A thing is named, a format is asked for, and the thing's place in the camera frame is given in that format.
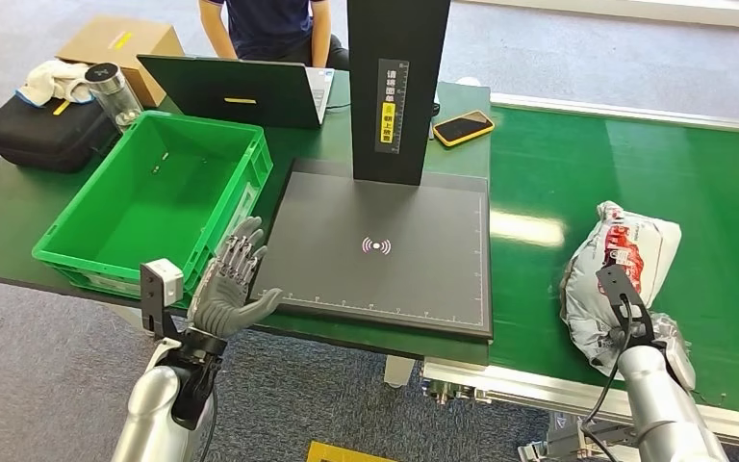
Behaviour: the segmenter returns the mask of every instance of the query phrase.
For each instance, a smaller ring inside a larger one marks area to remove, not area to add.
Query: humanoid robot hand
[[[189,309],[192,327],[224,339],[272,313],[281,299],[270,289],[253,303],[247,290],[268,248],[258,246],[265,235],[260,218],[248,217],[226,238],[222,250],[202,275]]]

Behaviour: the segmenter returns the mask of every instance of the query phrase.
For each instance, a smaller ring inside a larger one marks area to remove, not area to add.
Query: smartphone
[[[472,111],[441,122],[435,125],[432,131],[445,146],[454,146],[485,135],[494,129],[494,123],[482,111]]]

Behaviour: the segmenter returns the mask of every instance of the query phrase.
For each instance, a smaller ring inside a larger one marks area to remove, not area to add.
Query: metallic cylinder
[[[117,64],[95,64],[87,70],[89,91],[118,130],[125,131],[142,112],[142,106],[126,83]]]
[[[199,436],[209,421],[213,397],[208,398],[196,430],[180,426],[171,410],[180,392],[180,379],[167,366],[148,370],[129,397],[128,415],[117,440],[112,462],[184,462],[191,460]]]
[[[662,353],[635,346],[619,358],[642,460],[724,461],[718,438],[698,407],[670,377]]]

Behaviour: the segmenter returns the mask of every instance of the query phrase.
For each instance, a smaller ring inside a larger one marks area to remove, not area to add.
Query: black vertical stand
[[[449,0],[348,0],[355,179],[420,184],[448,9]]]

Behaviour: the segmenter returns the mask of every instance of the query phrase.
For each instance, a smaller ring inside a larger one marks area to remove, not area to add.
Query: yellow tape
[[[123,34],[122,36],[120,36],[117,40],[115,40],[115,50],[119,50],[120,48],[122,48],[123,45],[125,45],[126,42],[129,41],[131,37],[132,37],[132,33],[127,32]]]
[[[310,443],[307,462],[394,462],[394,460],[363,454],[354,450],[336,448],[314,441]]]
[[[68,107],[69,107],[69,101],[68,101],[68,100],[64,100],[64,102],[63,102],[63,103],[61,103],[61,105],[60,105],[60,106],[58,106],[58,108],[57,108],[57,109],[56,109],[55,111],[53,111],[53,112],[52,112],[52,115],[53,115],[53,116],[60,116],[60,115],[61,115],[61,113],[62,113],[63,111],[65,111],[65,110],[66,110],[66,108],[68,108]]]
[[[392,143],[393,131],[395,130],[395,103],[383,103],[381,105],[381,142]]]
[[[226,103],[256,104],[255,99],[247,98],[225,98]]]

